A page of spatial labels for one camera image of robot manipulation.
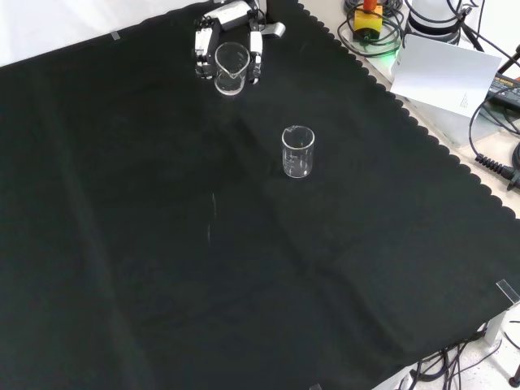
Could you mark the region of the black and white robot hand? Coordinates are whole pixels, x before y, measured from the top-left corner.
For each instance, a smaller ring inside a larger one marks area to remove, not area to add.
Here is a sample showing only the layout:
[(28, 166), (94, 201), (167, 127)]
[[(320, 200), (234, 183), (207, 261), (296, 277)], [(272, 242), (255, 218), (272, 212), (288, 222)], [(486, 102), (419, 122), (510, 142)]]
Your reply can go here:
[(281, 38), (286, 26), (267, 17), (266, 1), (222, 1), (221, 5), (195, 20), (194, 56), (197, 76), (211, 80), (216, 77), (216, 50), (219, 34), (233, 28), (249, 27), (249, 82), (257, 84), (262, 71), (263, 40)]

